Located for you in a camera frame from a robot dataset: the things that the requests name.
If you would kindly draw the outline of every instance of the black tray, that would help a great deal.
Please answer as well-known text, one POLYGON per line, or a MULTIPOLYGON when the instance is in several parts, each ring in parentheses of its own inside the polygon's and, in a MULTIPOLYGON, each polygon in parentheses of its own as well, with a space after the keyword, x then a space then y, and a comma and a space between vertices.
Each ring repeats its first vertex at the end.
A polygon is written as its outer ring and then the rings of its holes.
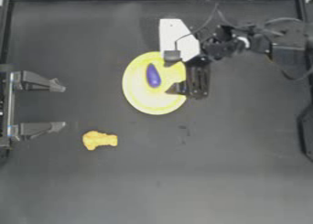
POLYGON ((19 94, 16 122, 68 125, 13 146, 1 223, 312 222, 296 127, 305 81, 245 53, 213 64, 209 98, 165 116, 138 112, 122 94, 127 64, 158 50, 159 18, 197 27, 217 2, 241 20, 302 15, 297 0, 9 0, 1 61, 67 87, 19 94), (115 133, 119 146, 88 152, 90 130, 115 133))

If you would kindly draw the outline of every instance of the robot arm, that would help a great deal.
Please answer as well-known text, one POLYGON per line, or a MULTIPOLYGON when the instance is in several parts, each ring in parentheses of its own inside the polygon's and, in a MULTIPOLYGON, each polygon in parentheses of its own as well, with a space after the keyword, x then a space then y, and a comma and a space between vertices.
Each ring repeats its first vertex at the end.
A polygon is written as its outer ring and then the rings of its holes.
MULTIPOLYGON (((276 18, 261 25, 227 23, 218 25, 213 33, 206 32, 203 27, 193 34, 199 41, 201 54, 186 62, 187 80, 175 83, 167 91, 195 99, 207 96, 210 62, 249 50, 265 54, 281 67, 304 65, 313 49, 313 27, 296 18, 276 18)), ((169 54, 170 60, 163 56, 165 62, 179 60, 178 52, 169 54)), ((302 80, 313 73, 313 68, 300 77, 292 76, 284 68, 280 71, 288 80, 302 80)))

